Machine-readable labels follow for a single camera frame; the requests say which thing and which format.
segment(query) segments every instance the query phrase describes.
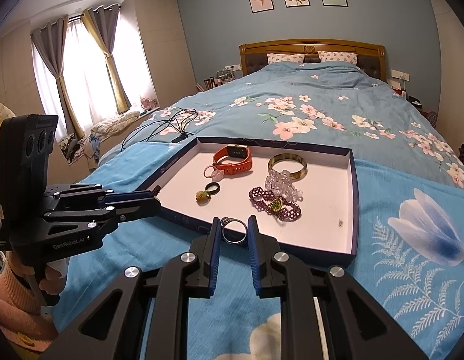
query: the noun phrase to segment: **metal pivot bolt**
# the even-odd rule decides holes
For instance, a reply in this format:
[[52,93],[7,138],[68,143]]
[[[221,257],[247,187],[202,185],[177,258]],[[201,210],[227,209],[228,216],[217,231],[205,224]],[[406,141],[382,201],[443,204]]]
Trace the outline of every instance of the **metal pivot bolt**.
[[280,263],[284,263],[289,259],[289,255],[284,251],[278,251],[276,254],[274,254],[274,259]]
[[139,269],[136,266],[130,266],[123,273],[126,278],[134,278],[139,274]]
[[180,256],[180,259],[185,263],[191,263],[192,261],[195,260],[195,254],[188,251],[188,252],[185,252],[182,256]]
[[332,268],[330,268],[330,274],[335,278],[341,278],[343,275],[345,275],[345,271],[340,266],[333,266]]

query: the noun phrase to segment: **wooden headboard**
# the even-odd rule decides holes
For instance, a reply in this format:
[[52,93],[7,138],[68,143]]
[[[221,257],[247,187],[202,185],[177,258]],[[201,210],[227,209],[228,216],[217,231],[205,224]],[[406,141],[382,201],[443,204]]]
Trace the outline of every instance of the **wooden headboard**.
[[305,54],[305,63],[320,62],[317,51],[356,53],[357,66],[370,77],[385,81],[385,48],[379,44],[337,39],[272,40],[239,46],[242,74],[259,71],[268,64],[267,53]]

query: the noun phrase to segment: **pink sweater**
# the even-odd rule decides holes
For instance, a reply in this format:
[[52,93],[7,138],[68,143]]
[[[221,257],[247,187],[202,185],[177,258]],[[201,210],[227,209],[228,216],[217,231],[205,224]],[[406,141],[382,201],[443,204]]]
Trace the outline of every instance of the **pink sweater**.
[[41,315],[32,291],[17,280],[8,262],[0,274],[0,329],[9,342],[34,352],[44,352],[58,336],[52,319]]

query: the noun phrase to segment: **jewelry tray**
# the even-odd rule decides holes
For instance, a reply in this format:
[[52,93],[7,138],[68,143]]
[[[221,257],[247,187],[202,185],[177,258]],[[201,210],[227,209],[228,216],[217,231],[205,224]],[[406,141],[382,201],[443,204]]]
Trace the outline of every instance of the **jewelry tray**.
[[[219,181],[220,192],[200,205],[195,194],[211,181],[204,177],[204,169],[212,164],[214,153],[227,144],[247,145],[252,153],[252,169],[224,176]],[[253,187],[264,187],[269,159],[284,152],[297,154],[307,162],[307,175],[294,182],[303,191],[303,200],[297,202],[302,216],[285,223],[255,209],[248,195]],[[292,161],[274,166],[275,170],[290,172],[301,168],[301,164]],[[161,186],[159,216],[198,233],[208,234],[215,216],[228,216],[247,224],[249,216],[255,215],[261,233],[275,237],[282,250],[310,265],[347,267],[357,253],[358,188],[351,149],[276,140],[197,137],[149,176],[138,190],[152,190],[157,185]],[[240,223],[226,226],[229,239],[241,239],[244,232]]]

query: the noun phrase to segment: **patterned pillow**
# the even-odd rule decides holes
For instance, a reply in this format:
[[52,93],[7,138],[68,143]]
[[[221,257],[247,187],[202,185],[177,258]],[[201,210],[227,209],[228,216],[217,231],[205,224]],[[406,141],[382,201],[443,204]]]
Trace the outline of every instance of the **patterned pillow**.
[[351,64],[357,64],[357,54],[351,52],[338,52],[338,51],[319,51],[320,62],[327,61],[345,61]]
[[299,64],[303,63],[305,54],[267,54],[267,59],[269,60],[269,65],[276,62],[297,62]]

